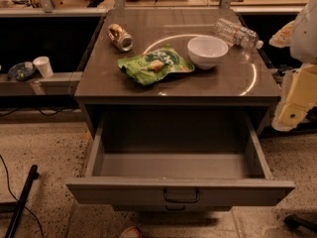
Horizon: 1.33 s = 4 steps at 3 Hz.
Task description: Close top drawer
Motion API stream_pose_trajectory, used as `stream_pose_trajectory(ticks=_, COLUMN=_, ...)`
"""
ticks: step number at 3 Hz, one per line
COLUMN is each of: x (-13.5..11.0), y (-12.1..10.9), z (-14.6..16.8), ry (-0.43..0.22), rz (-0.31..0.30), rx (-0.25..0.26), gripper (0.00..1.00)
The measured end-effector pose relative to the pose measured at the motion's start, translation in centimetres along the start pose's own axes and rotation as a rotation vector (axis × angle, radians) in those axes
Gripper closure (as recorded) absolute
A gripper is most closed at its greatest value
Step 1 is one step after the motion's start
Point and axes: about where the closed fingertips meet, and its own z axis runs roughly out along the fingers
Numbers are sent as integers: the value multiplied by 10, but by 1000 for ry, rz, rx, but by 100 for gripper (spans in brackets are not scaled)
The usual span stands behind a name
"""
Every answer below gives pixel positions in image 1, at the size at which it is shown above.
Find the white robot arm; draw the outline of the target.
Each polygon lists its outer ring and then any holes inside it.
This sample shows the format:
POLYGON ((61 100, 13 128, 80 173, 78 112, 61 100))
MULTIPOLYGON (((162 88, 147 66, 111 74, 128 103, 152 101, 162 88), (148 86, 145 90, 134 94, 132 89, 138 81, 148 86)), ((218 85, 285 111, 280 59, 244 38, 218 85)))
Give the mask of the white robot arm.
POLYGON ((282 82, 281 100, 271 126, 290 131, 298 126, 317 104, 317 0, 310 0, 294 21, 287 23, 269 40, 276 48, 290 47, 290 55, 302 62, 282 82))

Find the yellow white gripper body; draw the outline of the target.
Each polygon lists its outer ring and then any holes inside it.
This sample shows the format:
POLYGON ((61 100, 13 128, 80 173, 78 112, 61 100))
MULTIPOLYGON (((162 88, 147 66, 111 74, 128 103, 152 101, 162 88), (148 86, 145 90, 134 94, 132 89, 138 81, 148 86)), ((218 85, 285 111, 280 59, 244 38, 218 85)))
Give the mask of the yellow white gripper body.
POLYGON ((287 71, 282 80, 281 99, 271 126, 281 132, 296 128, 317 105, 317 65, 305 63, 301 68, 287 71))

